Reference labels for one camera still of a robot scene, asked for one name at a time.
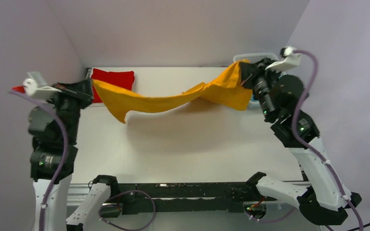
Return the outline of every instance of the orange towel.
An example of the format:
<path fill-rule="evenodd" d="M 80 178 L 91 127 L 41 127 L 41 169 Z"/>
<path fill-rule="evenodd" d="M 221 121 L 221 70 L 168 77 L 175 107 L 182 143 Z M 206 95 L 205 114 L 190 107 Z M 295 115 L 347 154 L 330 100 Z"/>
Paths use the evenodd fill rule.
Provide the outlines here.
<path fill-rule="evenodd" d="M 240 85 L 239 63 L 230 65 L 210 83 L 200 83 L 180 95 L 169 97 L 146 97 L 96 79 L 93 79 L 93 85 L 109 112 L 121 123 L 125 123 L 129 111 L 164 112 L 196 98 L 246 110 L 252 90 Z"/>

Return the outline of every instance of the white wall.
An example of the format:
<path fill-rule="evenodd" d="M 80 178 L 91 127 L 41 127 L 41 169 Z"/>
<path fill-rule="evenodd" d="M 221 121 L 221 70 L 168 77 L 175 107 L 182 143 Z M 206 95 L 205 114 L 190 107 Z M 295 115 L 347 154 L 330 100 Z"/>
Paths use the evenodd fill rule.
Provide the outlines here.
<path fill-rule="evenodd" d="M 370 222 L 370 1 L 311 0 L 289 44 L 314 52 L 319 77 L 304 110 L 314 117 L 342 180 Z M 295 74 L 308 79 L 304 58 Z M 356 227 L 354 215 L 337 230 Z"/>
<path fill-rule="evenodd" d="M 221 66 L 278 52 L 309 0 L 48 0 L 86 66 Z"/>
<path fill-rule="evenodd" d="M 84 69 L 45 0 L 0 1 L 0 231 L 28 231 L 34 219 L 32 105 L 7 94 L 34 70 L 53 83 L 83 78 Z"/>

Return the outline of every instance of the white tabletop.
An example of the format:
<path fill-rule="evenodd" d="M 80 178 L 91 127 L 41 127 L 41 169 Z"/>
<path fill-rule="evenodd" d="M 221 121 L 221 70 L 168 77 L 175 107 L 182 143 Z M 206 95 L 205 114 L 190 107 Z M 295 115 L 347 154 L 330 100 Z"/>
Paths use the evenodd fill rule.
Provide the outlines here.
<path fill-rule="evenodd" d="M 221 67 L 107 67 L 134 71 L 133 91 L 180 94 L 210 82 Z M 72 183 L 97 175 L 120 183 L 246 181 L 261 171 L 278 180 L 302 180 L 297 160 L 274 136 L 260 111 L 236 111 L 197 99 L 168 112 L 129 112 L 122 124 L 103 105 L 81 112 Z"/>

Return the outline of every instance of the red cloth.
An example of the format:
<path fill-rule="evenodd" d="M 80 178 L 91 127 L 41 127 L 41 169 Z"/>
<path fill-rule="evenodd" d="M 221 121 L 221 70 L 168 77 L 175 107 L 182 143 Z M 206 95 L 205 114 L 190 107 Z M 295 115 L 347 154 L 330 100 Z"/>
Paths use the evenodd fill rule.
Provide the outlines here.
<path fill-rule="evenodd" d="M 132 90 L 134 83 L 134 72 L 107 72 L 99 69 L 93 69 L 92 79 L 97 79 L 127 90 Z M 101 99 L 98 96 L 95 88 L 93 87 L 94 100 L 93 103 L 101 103 Z"/>
<path fill-rule="evenodd" d="M 12 90 L 23 93 L 23 94 L 25 93 L 25 88 L 23 86 L 13 87 Z"/>

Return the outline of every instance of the white plastic basket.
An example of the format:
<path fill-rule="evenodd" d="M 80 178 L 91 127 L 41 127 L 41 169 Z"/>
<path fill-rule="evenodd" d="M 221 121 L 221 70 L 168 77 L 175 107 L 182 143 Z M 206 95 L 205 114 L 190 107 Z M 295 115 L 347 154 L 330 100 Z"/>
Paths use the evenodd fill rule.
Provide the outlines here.
<path fill-rule="evenodd" d="M 233 62 L 242 60 L 242 59 L 247 59 L 249 62 L 255 63 L 258 62 L 264 58 L 270 58 L 273 60 L 278 61 L 278 56 L 274 53 L 250 53 L 250 54 L 238 54 L 233 57 Z"/>

